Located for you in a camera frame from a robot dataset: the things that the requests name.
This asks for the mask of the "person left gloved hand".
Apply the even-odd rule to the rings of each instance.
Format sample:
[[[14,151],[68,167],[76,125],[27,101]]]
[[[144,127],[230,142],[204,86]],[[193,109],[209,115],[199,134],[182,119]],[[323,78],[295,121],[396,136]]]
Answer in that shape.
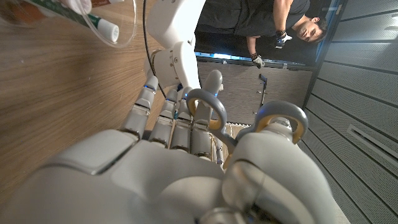
[[[257,53],[254,53],[254,54],[251,55],[251,60],[252,60],[252,63],[253,63],[258,69],[260,69],[260,68],[262,68],[262,67],[265,66],[265,63],[264,63],[264,61],[262,60],[261,56],[258,55]]]

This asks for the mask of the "person right gloved hand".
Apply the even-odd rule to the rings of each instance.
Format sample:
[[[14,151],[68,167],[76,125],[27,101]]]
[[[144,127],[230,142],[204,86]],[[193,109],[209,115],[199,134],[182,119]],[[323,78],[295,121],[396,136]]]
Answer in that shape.
[[[276,42],[275,42],[276,49],[282,49],[288,40],[292,40],[292,37],[287,34],[286,30],[277,31],[275,33],[275,36],[276,36]]]

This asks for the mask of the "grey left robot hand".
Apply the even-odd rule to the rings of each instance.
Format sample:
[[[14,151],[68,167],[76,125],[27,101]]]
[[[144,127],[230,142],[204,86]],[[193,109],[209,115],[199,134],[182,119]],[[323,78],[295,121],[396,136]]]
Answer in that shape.
[[[215,161],[219,165],[224,164],[224,156],[223,156],[223,143],[220,139],[215,138]]]

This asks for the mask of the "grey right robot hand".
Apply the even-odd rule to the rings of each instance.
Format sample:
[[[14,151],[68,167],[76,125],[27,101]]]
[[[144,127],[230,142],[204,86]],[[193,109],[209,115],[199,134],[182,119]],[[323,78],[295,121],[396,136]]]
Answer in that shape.
[[[225,133],[216,94],[221,73],[189,92],[187,105],[229,146],[226,169],[116,130],[53,157],[15,192],[2,223],[334,223],[322,171],[297,146],[308,126],[286,101],[265,104],[236,138]],[[204,116],[213,109],[217,121]]]

